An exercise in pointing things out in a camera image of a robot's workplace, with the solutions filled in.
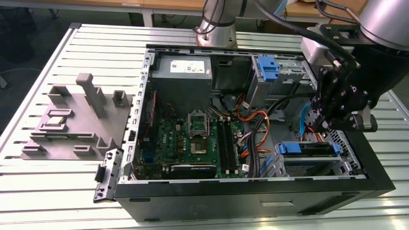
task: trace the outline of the floor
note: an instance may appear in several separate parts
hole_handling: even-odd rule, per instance
[[[6,124],[18,108],[18,105],[25,97],[28,90],[38,76],[49,56],[62,38],[66,28],[72,22],[90,24],[111,24],[111,25],[142,25],[139,14],[119,12],[98,12],[98,11],[70,11],[60,10],[60,17],[52,19],[46,9],[33,9],[32,18],[36,22],[37,30],[28,35],[28,40],[34,49],[33,58],[22,63],[12,63],[0,57],[0,75],[8,82],[8,87],[0,89],[0,134],[6,127]],[[201,17],[183,16],[161,17],[154,16],[155,27],[183,28],[190,29],[199,24]],[[254,20],[238,19],[235,21],[237,31],[258,32]],[[2,73],[10,69],[30,68],[30,70],[14,70]],[[401,98],[405,106],[409,106],[409,91],[405,89],[409,85],[409,78],[397,86],[394,92]]]

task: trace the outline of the slotted aluminum surface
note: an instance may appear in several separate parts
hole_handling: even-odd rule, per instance
[[[298,36],[237,33],[239,48],[299,50]],[[145,44],[194,45],[190,30],[84,24],[69,29],[0,138],[0,229],[405,229],[409,221],[407,113],[387,93],[373,114],[379,131],[366,134],[397,190],[354,202],[323,216],[137,223],[118,203],[93,204],[97,161],[24,161],[24,142],[49,99],[52,84],[80,91],[89,72],[102,92],[134,92]]]

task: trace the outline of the label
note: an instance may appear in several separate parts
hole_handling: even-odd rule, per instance
[[[134,3],[122,3],[122,6],[141,6],[139,4],[134,4]]]
[[[173,60],[170,62],[170,73],[205,73],[203,61]]]
[[[241,103],[242,107],[245,107],[246,109],[249,108],[249,104],[246,102]]]
[[[250,170],[250,166],[247,164],[243,164],[241,170],[247,172]]]

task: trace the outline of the ram slot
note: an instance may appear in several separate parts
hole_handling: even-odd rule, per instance
[[[225,152],[225,141],[223,141],[223,121],[217,121],[217,141],[218,141],[218,153],[219,153],[219,171],[222,173],[229,169],[227,157]]]
[[[233,133],[230,129],[230,122],[223,122],[223,141],[225,141],[225,153],[227,157],[227,165],[230,173],[234,173],[237,169],[235,166],[235,154],[234,154],[234,146],[233,146]]]

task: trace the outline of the gray power supply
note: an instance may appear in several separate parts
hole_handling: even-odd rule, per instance
[[[151,71],[151,84],[159,107],[170,104],[177,117],[193,110],[206,110],[211,90],[209,57],[162,56],[158,70]]]

